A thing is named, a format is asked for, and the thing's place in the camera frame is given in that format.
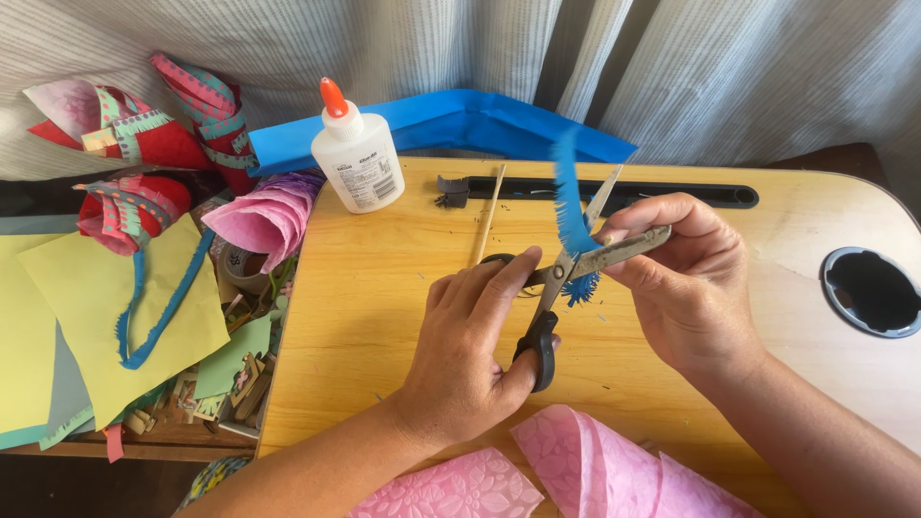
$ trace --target lap desk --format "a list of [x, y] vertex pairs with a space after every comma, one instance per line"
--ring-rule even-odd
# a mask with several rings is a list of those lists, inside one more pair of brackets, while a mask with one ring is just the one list
[[[327, 429], [401, 385], [428, 287], [471, 266], [489, 207], [489, 200], [470, 200], [463, 209], [436, 207], [436, 177], [495, 176], [501, 163], [402, 158], [406, 192], [362, 216], [348, 213], [331, 188], [323, 189], [297, 269], [258, 456]], [[549, 162], [504, 163], [507, 177], [553, 176]], [[612, 167], [580, 164], [578, 177], [603, 180]], [[752, 311], [765, 346], [921, 452], [921, 333], [887, 340], [858, 331], [833, 312], [819, 281], [825, 256], [845, 246], [888, 255], [921, 279], [921, 232], [895, 199], [870, 183], [824, 172], [625, 166], [620, 179], [753, 187], [761, 197], [758, 206], [720, 213], [748, 244]], [[499, 200], [492, 226], [486, 254], [520, 253], [538, 244], [546, 266], [561, 248], [550, 201]], [[656, 357], [627, 289], [604, 277], [592, 302], [567, 308], [561, 298], [554, 305], [563, 345], [547, 390], [532, 394], [521, 410], [478, 439], [418, 467], [495, 446], [543, 490], [508, 429], [545, 406], [564, 403], [632, 441], [652, 441], [768, 516], [807, 515], [716, 409]], [[536, 304], [515, 301], [496, 348], [503, 367]], [[556, 516], [556, 507], [547, 499], [533, 516]]]

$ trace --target yellow paper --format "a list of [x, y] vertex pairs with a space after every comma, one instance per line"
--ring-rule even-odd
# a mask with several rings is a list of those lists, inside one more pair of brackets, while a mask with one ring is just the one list
[[16, 254], [61, 236], [0, 236], [0, 433], [48, 422], [54, 313]]
[[[183, 216], [145, 248], [146, 282], [129, 326], [129, 349], [147, 338], [185, 273], [200, 235]], [[73, 233], [17, 257], [49, 302], [74, 353], [96, 414], [109, 424], [135, 398], [208, 356], [230, 337], [224, 326], [217, 282], [204, 261], [189, 292], [147, 361], [136, 371], [119, 364], [115, 321], [134, 287], [131, 257]]]

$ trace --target glue bottle label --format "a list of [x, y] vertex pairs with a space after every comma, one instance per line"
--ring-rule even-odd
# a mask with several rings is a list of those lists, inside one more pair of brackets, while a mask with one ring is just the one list
[[397, 183], [386, 147], [358, 162], [333, 164], [333, 167], [339, 172], [339, 178], [358, 208], [374, 206], [397, 194]]

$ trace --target left hand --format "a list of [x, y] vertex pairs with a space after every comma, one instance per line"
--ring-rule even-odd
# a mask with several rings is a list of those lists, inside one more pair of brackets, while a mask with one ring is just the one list
[[[524, 403], [536, 381], [537, 353], [525, 351], [503, 372], [493, 352], [512, 301], [541, 255], [532, 246], [508, 265], [477, 265], [432, 284], [413, 366], [388, 398], [411, 440], [439, 450], [469, 441]], [[554, 335], [554, 348], [559, 341]]]

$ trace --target wooden skewer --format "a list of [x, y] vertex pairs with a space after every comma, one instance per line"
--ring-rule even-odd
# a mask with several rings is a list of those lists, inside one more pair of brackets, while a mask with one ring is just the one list
[[476, 254], [474, 266], [483, 261], [483, 252], [486, 250], [486, 237], [489, 236], [489, 227], [493, 224], [493, 213], [495, 212], [495, 201], [499, 198], [499, 187], [502, 186], [502, 179], [506, 176], [506, 164], [499, 168], [499, 175], [495, 177], [495, 189], [493, 189], [493, 202], [489, 206], [489, 216], [486, 217], [486, 228], [483, 230], [483, 239], [480, 241], [480, 252]]

